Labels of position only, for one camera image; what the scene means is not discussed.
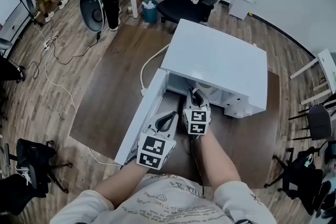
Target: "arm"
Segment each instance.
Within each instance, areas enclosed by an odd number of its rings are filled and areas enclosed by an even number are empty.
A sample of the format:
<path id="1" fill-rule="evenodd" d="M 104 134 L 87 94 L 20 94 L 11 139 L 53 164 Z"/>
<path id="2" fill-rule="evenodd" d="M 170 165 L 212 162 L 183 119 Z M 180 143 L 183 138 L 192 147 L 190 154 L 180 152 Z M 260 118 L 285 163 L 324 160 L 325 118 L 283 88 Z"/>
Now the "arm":
<path id="1" fill-rule="evenodd" d="M 238 171 L 210 129 L 201 137 L 205 171 L 216 204 L 234 223 L 276 224 L 267 207 L 240 181 Z"/>
<path id="2" fill-rule="evenodd" d="M 98 184 L 94 190 L 111 201 L 115 207 L 127 200 L 149 168 L 133 160 L 115 175 Z"/>
<path id="3" fill-rule="evenodd" d="M 104 211 L 112 211 L 128 199 L 149 169 L 136 160 L 98 184 L 83 191 L 75 200 L 58 212 L 50 224 L 91 223 Z"/>
<path id="4" fill-rule="evenodd" d="M 224 183 L 240 181 L 236 166 L 226 155 L 211 129 L 201 136 L 201 149 L 206 175 L 213 191 Z"/>

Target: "shoe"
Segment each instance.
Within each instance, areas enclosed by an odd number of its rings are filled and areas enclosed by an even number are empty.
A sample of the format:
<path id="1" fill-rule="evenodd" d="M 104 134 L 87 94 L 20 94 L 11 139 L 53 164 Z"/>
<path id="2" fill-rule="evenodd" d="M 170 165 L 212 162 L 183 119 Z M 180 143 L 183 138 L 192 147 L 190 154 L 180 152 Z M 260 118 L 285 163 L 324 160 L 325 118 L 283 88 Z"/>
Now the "shoe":
<path id="1" fill-rule="evenodd" d="M 119 29 L 119 26 L 117 26 L 116 28 L 109 28 L 109 31 L 111 31 L 111 32 L 115 32 L 115 31 L 117 31 Z"/>
<path id="2" fill-rule="evenodd" d="M 46 18 L 46 23 L 51 20 L 51 18 L 53 17 L 54 14 L 55 14 L 54 12 L 51 12 L 51 13 L 48 14 L 48 17 Z"/>
<path id="3" fill-rule="evenodd" d="M 41 12 L 38 12 L 38 13 L 34 16 L 34 19 L 36 19 L 40 14 L 41 14 Z"/>
<path id="4" fill-rule="evenodd" d="M 63 9 L 64 6 L 68 3 L 68 0 L 62 0 L 61 3 L 62 5 L 59 6 L 59 9 Z"/>

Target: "blue trash bin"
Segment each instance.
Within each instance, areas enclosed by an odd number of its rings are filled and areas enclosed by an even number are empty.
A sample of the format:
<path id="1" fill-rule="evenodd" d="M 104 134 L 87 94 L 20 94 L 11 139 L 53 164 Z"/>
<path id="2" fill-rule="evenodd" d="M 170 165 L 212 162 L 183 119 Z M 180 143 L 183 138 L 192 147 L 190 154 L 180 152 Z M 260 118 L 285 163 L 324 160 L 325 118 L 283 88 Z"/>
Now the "blue trash bin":
<path id="1" fill-rule="evenodd" d="M 151 9 L 146 9 L 144 5 L 141 5 L 142 13 L 143 13 L 146 23 L 156 24 L 158 22 L 157 21 L 157 10 L 156 10 L 156 6 L 158 5 L 158 2 L 155 0 L 145 0 L 144 2 L 148 4 L 149 1 L 152 1 L 155 7 Z"/>

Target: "white cable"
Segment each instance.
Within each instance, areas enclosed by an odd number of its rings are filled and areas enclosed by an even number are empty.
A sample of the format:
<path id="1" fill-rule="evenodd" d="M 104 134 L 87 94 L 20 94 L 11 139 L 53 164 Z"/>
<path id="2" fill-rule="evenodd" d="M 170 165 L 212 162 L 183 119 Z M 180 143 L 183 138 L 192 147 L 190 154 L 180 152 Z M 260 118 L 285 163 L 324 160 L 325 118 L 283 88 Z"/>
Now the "white cable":
<path id="1" fill-rule="evenodd" d="M 143 85 L 143 81 L 142 81 L 142 72 L 143 69 L 145 68 L 145 66 L 151 61 L 153 60 L 154 57 L 158 56 L 161 52 L 163 52 L 164 50 L 166 50 L 169 47 L 170 44 L 168 44 L 167 46 L 165 46 L 164 48 L 162 48 L 161 50 L 159 50 L 156 54 L 154 54 L 151 58 L 149 58 L 149 60 L 143 65 L 143 67 L 141 68 L 140 71 L 140 82 L 141 82 L 141 95 L 145 96 L 147 89 L 145 88 L 145 86 Z"/>
<path id="2" fill-rule="evenodd" d="M 47 60 L 46 60 L 45 69 L 44 69 L 44 70 L 45 70 L 45 74 L 46 74 L 46 77 L 47 77 L 47 79 L 49 80 L 49 82 L 50 82 L 51 84 L 53 84 L 53 85 L 55 85 L 55 86 L 60 86 L 60 87 L 62 87 L 63 89 L 65 89 L 65 90 L 70 94 L 70 96 L 71 96 L 71 100 L 72 100 L 72 104 L 73 104 L 73 107 L 75 108 L 76 113 L 77 113 L 77 108 L 76 108 L 76 106 L 75 106 L 74 99 L 72 98 L 72 94 L 71 94 L 71 93 L 70 93 L 70 92 L 69 92 L 63 85 L 53 83 L 53 82 L 48 78 L 48 75 L 47 75 L 47 62 L 48 62 L 48 59 L 49 59 L 50 55 L 54 52 L 54 50 L 55 50 L 55 48 L 56 48 L 56 46 L 57 46 L 57 44 L 58 44 L 58 39 L 57 39 L 57 37 L 54 37 L 54 38 L 52 38 L 52 39 L 47 40 L 46 37 L 45 37 L 45 36 L 42 34 L 42 32 L 40 31 L 40 29 L 39 29 L 38 27 L 36 27 L 36 28 L 37 28 L 37 30 L 41 33 L 41 35 L 43 36 L 43 38 L 44 38 L 46 44 L 48 44 L 50 41 L 56 39 L 56 45 L 54 46 L 54 48 L 52 49 L 52 51 L 50 52 L 50 54 L 49 54 L 49 56 L 48 56 L 48 58 L 47 58 Z M 103 162 L 100 162 L 100 161 L 96 158 L 96 156 L 93 154 L 92 150 L 91 150 L 89 147 L 87 147 L 87 148 L 89 149 L 90 153 L 92 154 L 92 156 L 95 158 L 95 160 L 96 160 L 98 163 L 100 163 L 100 164 L 106 164 L 106 165 L 115 165 L 115 166 L 118 166 L 118 167 L 121 168 L 121 166 L 120 166 L 119 164 L 115 164 L 115 163 L 103 163 Z"/>
<path id="3" fill-rule="evenodd" d="M 121 165 L 116 164 L 116 163 L 102 163 L 102 162 L 100 162 L 100 161 L 96 158 L 96 156 L 93 154 L 92 150 L 91 150 L 89 147 L 88 147 L 88 149 L 89 149 L 89 151 L 91 152 L 91 154 L 93 155 L 93 157 L 95 158 L 95 160 L 96 160 L 98 163 L 100 163 L 100 164 L 106 164 L 106 165 L 115 165 L 115 166 L 119 166 L 119 167 L 121 168 Z"/>
<path id="4" fill-rule="evenodd" d="M 301 56 L 300 56 L 300 53 L 299 53 L 299 51 L 301 51 L 302 52 L 302 54 L 305 56 L 305 58 L 307 59 L 307 61 L 309 61 L 310 62 L 310 60 L 308 59 L 308 57 L 307 57 L 307 55 L 303 52 L 303 50 L 301 50 L 301 49 L 298 49 L 298 55 L 299 55 L 299 58 L 300 58 L 300 60 L 301 60 L 301 63 L 303 64 L 303 66 L 305 66 L 305 64 L 303 63 L 303 61 L 302 61 L 302 58 L 301 58 Z M 311 70 L 310 69 L 308 69 L 308 73 L 309 73 L 309 75 L 310 75 L 310 78 L 311 78 L 311 81 L 312 81 L 312 83 L 313 83 L 313 87 L 315 88 L 315 83 L 314 83 L 314 80 L 313 80 L 313 75 L 312 75 L 312 73 L 311 73 Z"/>
<path id="5" fill-rule="evenodd" d="M 73 106 L 75 107 L 75 110 L 76 110 L 76 113 L 77 113 L 77 108 L 76 108 L 76 106 L 75 106 L 74 99 L 72 98 L 72 94 L 71 94 L 66 88 L 64 88 L 63 85 L 53 83 L 53 82 L 48 78 L 48 75 L 47 75 L 47 62 L 48 62 L 48 59 L 49 59 L 50 55 L 54 52 L 56 46 L 54 46 L 54 48 L 52 49 L 52 51 L 50 52 L 50 54 L 49 54 L 49 56 L 48 56 L 48 58 L 47 58 L 47 60 L 46 60 L 46 64 L 45 64 L 44 71 L 45 71 L 45 73 L 46 73 L 46 77 L 47 77 L 47 79 L 50 81 L 51 84 L 53 84 L 53 85 L 55 85 L 55 86 L 60 86 L 60 87 L 62 87 L 63 89 L 65 89 L 65 90 L 70 94 L 70 96 L 71 96 L 71 100 L 72 100 L 72 104 L 73 104 Z"/>
<path id="6" fill-rule="evenodd" d="M 46 39 L 46 37 L 42 34 L 41 30 L 40 30 L 36 25 L 34 25 L 34 27 L 37 28 L 37 30 L 38 30 L 38 31 L 41 33 L 41 35 L 43 36 L 45 43 L 47 43 L 47 39 Z"/>

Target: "extension cord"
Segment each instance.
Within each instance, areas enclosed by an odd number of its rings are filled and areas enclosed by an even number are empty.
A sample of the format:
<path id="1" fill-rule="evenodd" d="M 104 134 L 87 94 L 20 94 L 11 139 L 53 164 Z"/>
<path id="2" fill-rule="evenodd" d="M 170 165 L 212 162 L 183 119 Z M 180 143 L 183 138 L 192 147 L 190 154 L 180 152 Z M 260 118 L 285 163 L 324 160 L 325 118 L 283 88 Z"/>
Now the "extension cord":
<path id="1" fill-rule="evenodd" d="M 50 46 L 49 46 L 48 42 L 44 42 L 43 46 L 44 46 L 45 50 L 49 50 L 50 49 Z"/>

